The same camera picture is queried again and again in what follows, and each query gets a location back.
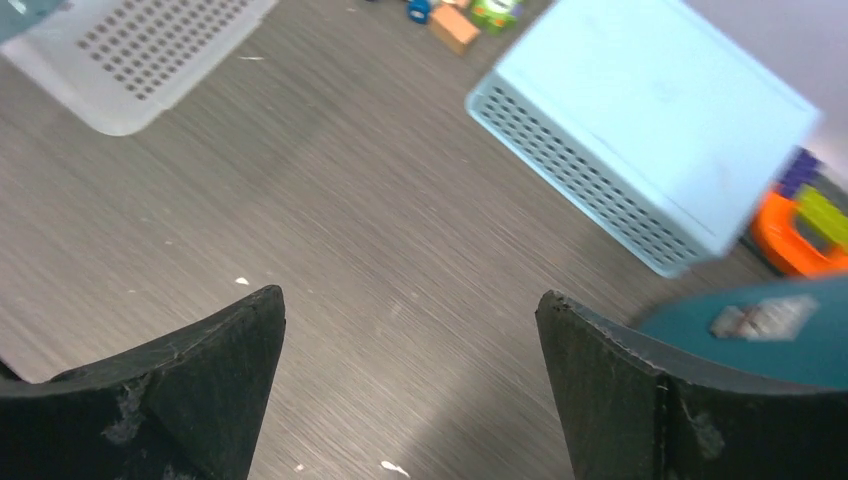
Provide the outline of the white perforated plastic basket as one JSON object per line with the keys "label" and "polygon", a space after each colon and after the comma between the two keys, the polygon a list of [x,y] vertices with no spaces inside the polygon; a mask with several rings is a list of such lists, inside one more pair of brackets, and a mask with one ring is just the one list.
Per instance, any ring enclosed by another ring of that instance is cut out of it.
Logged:
{"label": "white perforated plastic basket", "polygon": [[173,108],[273,1],[64,1],[1,54],[94,130],[139,132]]}

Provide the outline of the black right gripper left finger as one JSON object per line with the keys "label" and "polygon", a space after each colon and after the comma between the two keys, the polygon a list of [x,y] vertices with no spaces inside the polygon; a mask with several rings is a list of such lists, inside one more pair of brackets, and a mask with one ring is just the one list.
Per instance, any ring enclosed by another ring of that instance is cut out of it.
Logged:
{"label": "black right gripper left finger", "polygon": [[1,370],[5,479],[244,479],[286,328],[282,289],[42,383]]}

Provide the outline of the light blue perforated basket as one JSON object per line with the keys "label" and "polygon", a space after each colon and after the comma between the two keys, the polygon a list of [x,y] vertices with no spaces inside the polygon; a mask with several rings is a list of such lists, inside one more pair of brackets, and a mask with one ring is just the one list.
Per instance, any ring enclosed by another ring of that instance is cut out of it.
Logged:
{"label": "light blue perforated basket", "polygon": [[466,108],[665,277],[729,252],[820,118],[680,1],[556,1]]}

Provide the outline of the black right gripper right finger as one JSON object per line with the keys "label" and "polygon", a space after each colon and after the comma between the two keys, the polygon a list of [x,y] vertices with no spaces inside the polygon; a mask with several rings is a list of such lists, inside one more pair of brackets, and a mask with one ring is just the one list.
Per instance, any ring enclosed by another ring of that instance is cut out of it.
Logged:
{"label": "black right gripper right finger", "polygon": [[535,313],[578,479],[843,479],[847,394],[725,367],[557,291]]}

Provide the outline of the teal transparent plastic tub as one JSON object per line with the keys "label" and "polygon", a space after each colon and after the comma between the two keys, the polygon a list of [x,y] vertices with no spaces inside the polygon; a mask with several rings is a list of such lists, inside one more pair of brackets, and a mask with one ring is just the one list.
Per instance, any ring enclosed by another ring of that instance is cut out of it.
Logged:
{"label": "teal transparent plastic tub", "polygon": [[0,40],[20,35],[56,11],[64,0],[0,0]]}

